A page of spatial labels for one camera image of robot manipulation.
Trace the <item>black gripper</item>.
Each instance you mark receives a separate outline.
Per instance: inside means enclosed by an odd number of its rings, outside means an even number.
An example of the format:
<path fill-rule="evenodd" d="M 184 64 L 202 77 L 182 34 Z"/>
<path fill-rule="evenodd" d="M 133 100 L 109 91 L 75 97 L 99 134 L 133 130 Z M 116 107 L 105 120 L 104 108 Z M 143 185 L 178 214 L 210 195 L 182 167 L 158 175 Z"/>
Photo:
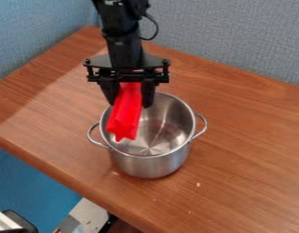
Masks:
<path fill-rule="evenodd" d="M 148 108 L 154 104 L 156 85 L 170 82 L 170 60 L 143 50 L 143 42 L 137 35 L 103 38 L 108 53 L 84 61 L 88 81 L 100 84 L 111 106 L 120 89 L 119 82 L 143 82 L 143 107 Z"/>

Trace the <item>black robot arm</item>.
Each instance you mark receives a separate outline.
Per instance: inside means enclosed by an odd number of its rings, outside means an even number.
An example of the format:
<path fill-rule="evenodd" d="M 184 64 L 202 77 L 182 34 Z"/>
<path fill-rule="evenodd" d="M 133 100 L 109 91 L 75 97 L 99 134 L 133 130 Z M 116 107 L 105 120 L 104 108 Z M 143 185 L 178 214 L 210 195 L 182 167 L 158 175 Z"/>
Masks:
<path fill-rule="evenodd" d="M 121 83 L 140 83 L 143 107 L 154 104 L 156 86 L 170 82 L 170 60 L 143 50 L 140 20 L 146 17 L 159 31 L 156 20 L 147 13 L 148 0 L 91 0 L 101 17 L 101 37 L 108 54 L 87 58 L 88 81 L 95 82 L 112 105 Z"/>

